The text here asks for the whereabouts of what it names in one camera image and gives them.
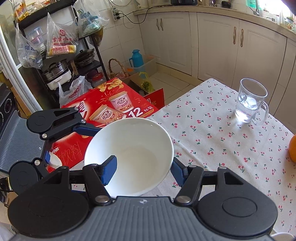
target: blue thermos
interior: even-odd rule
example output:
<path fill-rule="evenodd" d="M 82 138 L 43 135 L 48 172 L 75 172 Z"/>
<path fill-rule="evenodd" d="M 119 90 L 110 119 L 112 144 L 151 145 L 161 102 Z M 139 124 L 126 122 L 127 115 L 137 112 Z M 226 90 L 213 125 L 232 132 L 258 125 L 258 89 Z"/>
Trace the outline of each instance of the blue thermos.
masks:
<path fill-rule="evenodd" d="M 133 50 L 133 55 L 129 59 L 130 64 L 131 64 L 131 60 L 133 60 L 133 67 L 134 68 L 138 68 L 138 67 L 140 67 L 140 66 L 142 66 L 144 64 L 143 57 L 139 53 L 139 50 L 138 49 L 134 49 Z"/>

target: orange fruit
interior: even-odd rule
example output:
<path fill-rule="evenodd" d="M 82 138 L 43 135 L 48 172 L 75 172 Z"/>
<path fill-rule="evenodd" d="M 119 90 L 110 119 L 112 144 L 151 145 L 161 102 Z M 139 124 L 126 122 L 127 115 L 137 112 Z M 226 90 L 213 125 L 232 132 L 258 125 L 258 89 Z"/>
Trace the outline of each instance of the orange fruit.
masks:
<path fill-rule="evenodd" d="M 296 135 L 292 137 L 289 144 L 289 154 L 293 162 L 296 162 Z"/>

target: cherry print tablecloth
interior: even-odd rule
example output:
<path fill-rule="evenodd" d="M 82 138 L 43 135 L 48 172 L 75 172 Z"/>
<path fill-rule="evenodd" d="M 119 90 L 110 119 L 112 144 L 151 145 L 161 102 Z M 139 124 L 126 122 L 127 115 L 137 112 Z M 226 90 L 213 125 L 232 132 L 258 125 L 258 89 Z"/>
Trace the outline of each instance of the cherry print tablecloth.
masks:
<path fill-rule="evenodd" d="M 239 122 L 236 102 L 235 90 L 209 79 L 149 119 L 167 130 L 183 164 L 210 171 L 230 168 L 276 203 L 274 230 L 296 235 L 296 165 L 287 152 L 293 134 L 271 115 L 262 126 Z M 261 109 L 257 118 L 264 114 Z M 174 198 L 179 190 L 169 172 L 146 196 Z M 208 187 L 203 194 L 213 190 Z"/>

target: thermos handle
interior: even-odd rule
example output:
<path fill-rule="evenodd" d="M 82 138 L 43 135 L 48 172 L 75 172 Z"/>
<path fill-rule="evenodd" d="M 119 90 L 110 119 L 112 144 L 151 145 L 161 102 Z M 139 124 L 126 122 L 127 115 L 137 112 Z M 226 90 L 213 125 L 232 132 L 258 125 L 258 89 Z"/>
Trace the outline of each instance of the thermos handle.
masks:
<path fill-rule="evenodd" d="M 133 59 L 133 58 L 130 58 L 130 59 L 129 59 L 129 61 L 130 61 L 130 64 L 131 64 L 131 60 L 132 60 L 132 59 Z M 133 67 L 133 66 L 131 65 L 131 67 Z"/>

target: red lid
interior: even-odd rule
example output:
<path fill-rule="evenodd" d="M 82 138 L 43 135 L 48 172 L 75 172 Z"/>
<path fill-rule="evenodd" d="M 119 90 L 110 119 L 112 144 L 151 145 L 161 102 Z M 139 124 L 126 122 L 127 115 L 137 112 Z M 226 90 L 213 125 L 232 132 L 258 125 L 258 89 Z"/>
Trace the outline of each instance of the red lid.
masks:
<path fill-rule="evenodd" d="M 103 73 L 99 72 L 98 74 L 94 75 L 91 80 L 92 81 L 97 81 L 97 80 L 101 80 L 103 78 Z"/>

